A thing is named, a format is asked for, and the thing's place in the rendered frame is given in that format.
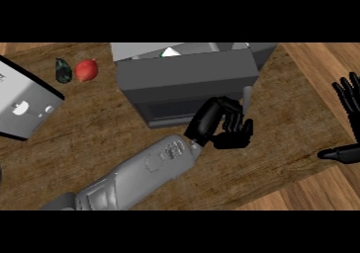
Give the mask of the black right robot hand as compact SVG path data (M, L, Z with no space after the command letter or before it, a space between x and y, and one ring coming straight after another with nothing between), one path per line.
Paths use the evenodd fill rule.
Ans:
M316 157L343 164L360 163L360 75L350 72L349 78L341 77L331 87L346 112L355 143L321 150Z

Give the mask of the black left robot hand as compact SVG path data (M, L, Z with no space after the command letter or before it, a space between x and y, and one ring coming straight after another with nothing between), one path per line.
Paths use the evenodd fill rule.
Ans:
M192 116L183 136L200 146L211 142L216 149L244 148L253 136L253 120L244 120L239 102L226 96L208 98Z

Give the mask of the dark grey microwave door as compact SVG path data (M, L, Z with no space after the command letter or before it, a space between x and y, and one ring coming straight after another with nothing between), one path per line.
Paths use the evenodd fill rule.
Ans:
M239 100L257 76L248 49L117 62L117 86L149 128L185 125L210 97Z

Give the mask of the white milk carton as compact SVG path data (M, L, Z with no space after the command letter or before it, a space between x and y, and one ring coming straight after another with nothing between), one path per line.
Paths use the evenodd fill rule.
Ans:
M170 56L179 56L179 55L180 53L171 47L167 47L164 51L161 52L160 57L170 57Z

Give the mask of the red mango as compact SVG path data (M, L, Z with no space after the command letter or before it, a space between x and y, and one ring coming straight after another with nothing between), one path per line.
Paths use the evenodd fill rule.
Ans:
M86 59L75 65L74 75L80 82L90 81L96 77L98 64L93 59Z

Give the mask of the dark eggplant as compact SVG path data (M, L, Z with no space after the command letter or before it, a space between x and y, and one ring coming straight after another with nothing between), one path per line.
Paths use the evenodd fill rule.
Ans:
M71 80L71 69L62 58L56 59L56 81L62 84Z

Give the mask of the white boxy appliance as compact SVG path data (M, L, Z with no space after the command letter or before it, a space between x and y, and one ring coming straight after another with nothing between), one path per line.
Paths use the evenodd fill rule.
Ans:
M27 140L64 101L64 94L0 55L0 136Z

